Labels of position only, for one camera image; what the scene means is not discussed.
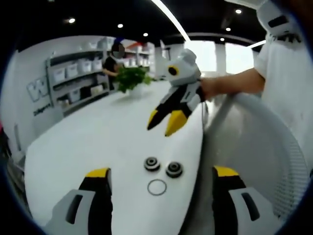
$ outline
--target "white wall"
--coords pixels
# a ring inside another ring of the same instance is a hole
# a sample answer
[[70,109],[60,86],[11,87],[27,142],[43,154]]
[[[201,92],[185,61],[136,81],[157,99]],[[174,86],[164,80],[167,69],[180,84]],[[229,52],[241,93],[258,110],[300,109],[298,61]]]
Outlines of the white wall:
[[[171,59],[174,59],[178,56],[181,50],[183,50],[184,45],[183,44],[173,44],[166,47],[170,47],[170,54]],[[211,72],[211,71],[203,71],[205,76],[207,77],[214,77],[214,76],[220,76],[220,75],[226,75],[226,51],[225,46],[222,44],[216,44],[215,47],[216,50],[216,61],[217,61],[217,71]],[[160,47],[156,47],[156,74],[162,75],[163,66],[166,63],[166,60],[162,57],[162,50]],[[253,52],[253,57],[256,58],[258,55],[257,52]]]
[[[59,110],[47,109],[34,117],[33,112],[50,103],[49,96],[40,95],[38,101],[33,101],[27,90],[27,86],[42,79],[44,83],[42,91],[46,89],[45,61],[55,51],[57,54],[66,54],[78,50],[85,42],[96,42],[103,36],[73,36],[58,38],[29,47],[12,57],[6,76],[4,78],[1,102],[0,119],[8,137],[14,142],[12,146],[13,157],[17,154],[16,139],[14,136],[14,124],[18,126],[19,139],[22,152],[38,137],[34,129],[34,122],[40,125],[52,126],[57,122]],[[123,40],[125,47],[134,43],[131,40]]]

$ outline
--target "wall lettering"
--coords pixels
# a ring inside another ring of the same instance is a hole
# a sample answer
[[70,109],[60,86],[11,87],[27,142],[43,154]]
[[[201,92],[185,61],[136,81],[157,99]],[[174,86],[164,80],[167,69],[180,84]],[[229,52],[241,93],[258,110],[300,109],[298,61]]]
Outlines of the wall lettering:
[[45,76],[29,83],[26,88],[33,102],[37,102],[42,97],[49,95],[49,89]]
[[51,104],[49,103],[49,104],[47,104],[47,105],[45,105],[45,106],[43,106],[43,107],[41,107],[41,108],[35,110],[35,111],[34,111],[34,116],[37,116],[37,115],[39,115],[39,114],[42,114],[46,109],[49,109],[49,108],[51,108],[51,107],[52,107],[52,106],[51,106]]

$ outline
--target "green plant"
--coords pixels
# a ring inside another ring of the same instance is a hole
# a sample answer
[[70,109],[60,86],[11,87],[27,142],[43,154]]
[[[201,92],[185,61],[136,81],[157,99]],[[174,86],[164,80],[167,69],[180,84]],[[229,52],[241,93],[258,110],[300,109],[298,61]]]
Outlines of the green plant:
[[118,90],[125,93],[140,83],[149,85],[152,79],[147,75],[144,68],[121,68],[116,81],[118,82]]

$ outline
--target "robotic hand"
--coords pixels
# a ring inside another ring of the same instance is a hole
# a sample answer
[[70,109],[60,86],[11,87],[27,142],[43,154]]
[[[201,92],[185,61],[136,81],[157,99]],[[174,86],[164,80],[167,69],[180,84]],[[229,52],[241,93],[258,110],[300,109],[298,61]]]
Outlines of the robotic hand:
[[204,101],[200,76],[196,55],[189,49],[184,49],[175,61],[169,62],[164,77],[172,87],[152,111],[148,130],[157,126],[168,114],[171,116],[165,132],[166,137],[185,125],[197,105]]

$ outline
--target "metal ring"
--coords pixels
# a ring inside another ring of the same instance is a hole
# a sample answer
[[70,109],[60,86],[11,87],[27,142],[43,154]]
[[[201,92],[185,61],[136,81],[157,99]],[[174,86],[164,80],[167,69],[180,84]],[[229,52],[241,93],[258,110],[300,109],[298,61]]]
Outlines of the metal ring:
[[157,171],[160,169],[160,162],[155,157],[149,157],[144,162],[147,171]]
[[182,172],[182,165],[178,162],[171,162],[166,168],[166,174],[171,178],[178,178]]
[[[153,192],[150,191],[149,186],[150,186],[150,184],[153,183],[154,181],[160,181],[160,182],[164,183],[165,189],[164,189],[163,192],[160,192],[160,193],[153,193]],[[155,180],[152,180],[152,181],[150,181],[150,182],[148,183],[147,190],[148,190],[148,192],[149,192],[151,195],[153,195],[153,196],[161,196],[161,195],[163,195],[163,194],[166,192],[166,190],[167,190],[167,184],[165,183],[164,180],[155,179]]]

